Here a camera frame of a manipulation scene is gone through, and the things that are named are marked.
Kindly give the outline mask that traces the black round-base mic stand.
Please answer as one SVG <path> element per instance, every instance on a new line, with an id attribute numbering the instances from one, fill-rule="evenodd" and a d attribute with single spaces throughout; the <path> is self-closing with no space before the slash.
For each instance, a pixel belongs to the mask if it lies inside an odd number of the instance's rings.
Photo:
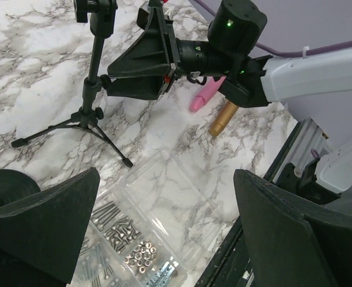
<path id="1" fill-rule="evenodd" d="M 0 169 L 0 207 L 40 192 L 39 185 L 29 175 L 10 169 Z"/>

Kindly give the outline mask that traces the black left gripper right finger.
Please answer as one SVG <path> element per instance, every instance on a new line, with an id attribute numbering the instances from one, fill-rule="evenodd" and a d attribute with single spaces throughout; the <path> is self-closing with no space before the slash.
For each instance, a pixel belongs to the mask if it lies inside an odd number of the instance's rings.
<path id="1" fill-rule="evenodd" d="M 245 243 L 258 286 L 352 286 L 352 216 L 234 172 Z"/>

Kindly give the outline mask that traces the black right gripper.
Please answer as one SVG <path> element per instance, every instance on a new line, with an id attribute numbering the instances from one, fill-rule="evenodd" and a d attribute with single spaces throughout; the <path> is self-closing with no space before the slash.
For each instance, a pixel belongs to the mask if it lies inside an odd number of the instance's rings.
<path id="1" fill-rule="evenodd" d="M 170 89 L 180 57 L 174 21 L 163 10 L 164 3 L 145 1 L 140 6 L 136 23 L 143 33 L 108 66 L 108 75 L 100 76 L 108 96 L 157 100 Z"/>

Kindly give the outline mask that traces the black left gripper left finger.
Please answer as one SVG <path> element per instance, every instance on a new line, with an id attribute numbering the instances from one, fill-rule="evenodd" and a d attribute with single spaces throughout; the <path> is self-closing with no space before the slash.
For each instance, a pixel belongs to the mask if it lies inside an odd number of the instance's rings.
<path id="1" fill-rule="evenodd" d="M 0 207 L 0 286 L 66 286 L 96 200 L 95 168 Z"/>

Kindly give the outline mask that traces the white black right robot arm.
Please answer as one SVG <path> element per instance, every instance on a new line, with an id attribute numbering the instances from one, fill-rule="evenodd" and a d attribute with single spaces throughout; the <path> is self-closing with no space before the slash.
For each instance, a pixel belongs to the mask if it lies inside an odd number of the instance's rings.
<path id="1" fill-rule="evenodd" d="M 161 1 L 146 2 L 136 22 L 142 34 L 101 76 L 109 96 L 156 100 L 182 77 L 199 85 L 214 78 L 242 108 L 352 90 L 352 48 L 251 58 L 267 22 L 251 1 L 222 1 L 206 41 L 177 38 Z"/>

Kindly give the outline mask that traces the pink microphone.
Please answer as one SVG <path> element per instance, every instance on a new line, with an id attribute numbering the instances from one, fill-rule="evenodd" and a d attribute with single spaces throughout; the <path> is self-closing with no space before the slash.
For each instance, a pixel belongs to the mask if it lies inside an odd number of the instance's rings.
<path id="1" fill-rule="evenodd" d="M 189 111 L 192 113 L 198 112 L 205 106 L 212 97 L 218 92 L 218 89 L 223 84 L 226 77 L 220 77 L 217 81 L 214 78 L 208 82 L 196 93 L 189 105 Z"/>

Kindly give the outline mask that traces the black tripod shock-mount stand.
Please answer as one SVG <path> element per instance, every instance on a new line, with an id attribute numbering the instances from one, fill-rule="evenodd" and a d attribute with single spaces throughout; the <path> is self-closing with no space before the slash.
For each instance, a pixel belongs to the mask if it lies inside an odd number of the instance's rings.
<path id="1" fill-rule="evenodd" d="M 128 168 L 133 163 L 112 142 L 112 140 L 99 127 L 98 121 L 104 118 L 100 107 L 93 108 L 96 95 L 102 90 L 102 80 L 98 76 L 99 65 L 102 57 L 104 41 L 114 32 L 114 22 L 118 5 L 116 1 L 74 1 L 75 18 L 78 23 L 90 23 L 90 31 L 94 36 L 88 76 L 83 81 L 82 106 L 71 114 L 68 120 L 49 126 L 46 129 L 12 141 L 13 148 L 20 148 L 30 141 L 58 129 L 79 129 L 88 132 L 106 142 L 120 156 Z"/>

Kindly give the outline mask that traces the gold microphone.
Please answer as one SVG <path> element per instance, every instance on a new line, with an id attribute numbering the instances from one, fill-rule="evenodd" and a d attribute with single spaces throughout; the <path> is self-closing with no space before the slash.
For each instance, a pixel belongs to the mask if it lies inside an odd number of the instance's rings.
<path id="1" fill-rule="evenodd" d="M 209 134 L 212 137 L 217 137 L 226 128 L 238 108 L 239 107 L 234 103 L 227 101 L 225 106 L 221 109 L 219 115 L 213 121 L 209 129 Z"/>

